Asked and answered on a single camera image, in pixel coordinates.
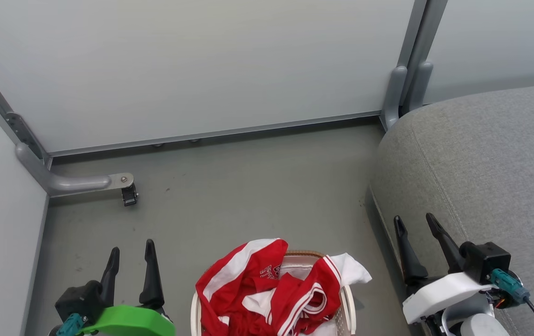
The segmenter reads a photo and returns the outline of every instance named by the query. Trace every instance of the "gray floor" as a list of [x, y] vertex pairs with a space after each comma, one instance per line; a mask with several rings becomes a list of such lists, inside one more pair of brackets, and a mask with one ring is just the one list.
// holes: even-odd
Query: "gray floor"
[[409, 335], [397, 267], [365, 198], [382, 136], [377, 121], [358, 120], [56, 160], [54, 172], [70, 176], [131, 172], [139, 204], [124, 208], [119, 191], [52, 200], [26, 335], [46, 336], [60, 322], [56, 299], [100, 280], [114, 246], [116, 304], [137, 304], [147, 238], [159, 254], [165, 311], [188, 335], [203, 271], [248, 240], [273, 237], [293, 249], [353, 255], [373, 276], [352, 287], [357, 334]]

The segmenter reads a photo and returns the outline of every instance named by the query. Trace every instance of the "gray ottoman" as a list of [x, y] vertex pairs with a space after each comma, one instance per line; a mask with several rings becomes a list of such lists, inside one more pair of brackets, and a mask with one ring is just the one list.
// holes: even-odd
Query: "gray ottoman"
[[[509, 251], [534, 303], [534, 87], [408, 113], [384, 136], [376, 165], [371, 190], [395, 251], [400, 215], [429, 275], [446, 274], [424, 218], [432, 212], [458, 245], [493, 241]], [[528, 306], [496, 315], [511, 335], [534, 336]]]

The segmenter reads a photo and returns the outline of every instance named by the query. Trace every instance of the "laundry basket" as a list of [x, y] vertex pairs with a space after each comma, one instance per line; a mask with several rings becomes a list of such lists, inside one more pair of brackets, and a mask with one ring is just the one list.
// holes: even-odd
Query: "laundry basket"
[[[314, 251], [288, 251], [279, 270], [279, 276], [290, 273], [303, 279], [310, 272], [314, 263], [325, 255]], [[340, 291], [341, 307], [335, 313], [335, 326], [337, 336], [352, 336], [356, 334], [356, 309], [354, 308], [354, 298], [350, 286], [342, 287]], [[202, 335], [201, 326], [201, 300], [194, 292], [192, 297], [192, 308], [190, 309], [190, 330], [192, 336]]]

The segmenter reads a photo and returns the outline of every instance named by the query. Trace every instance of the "gray metal leg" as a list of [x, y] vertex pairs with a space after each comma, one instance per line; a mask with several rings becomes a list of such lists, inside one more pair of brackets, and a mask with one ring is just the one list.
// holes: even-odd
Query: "gray metal leg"
[[429, 85], [429, 79], [432, 73], [433, 63], [426, 61], [418, 65], [418, 69], [414, 73], [414, 80], [406, 95], [406, 100], [403, 102], [403, 107], [407, 108], [408, 112], [422, 107], [424, 94], [426, 93], [426, 88]]
[[398, 66], [391, 72], [380, 115], [385, 132], [399, 119], [399, 100], [402, 97], [403, 83], [407, 74], [408, 69], [405, 66]]
[[91, 191], [126, 189], [133, 187], [134, 176], [130, 173], [67, 178], [53, 174], [36, 157], [25, 143], [16, 145], [16, 157], [43, 187], [50, 197], [89, 193]]

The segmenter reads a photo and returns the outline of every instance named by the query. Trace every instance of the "black caster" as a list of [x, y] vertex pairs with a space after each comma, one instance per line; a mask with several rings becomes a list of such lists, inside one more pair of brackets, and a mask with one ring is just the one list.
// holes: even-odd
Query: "black caster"
[[122, 200], [124, 200], [124, 206], [134, 205], [138, 202], [139, 194], [136, 192], [136, 186], [134, 183], [128, 188], [122, 188]]

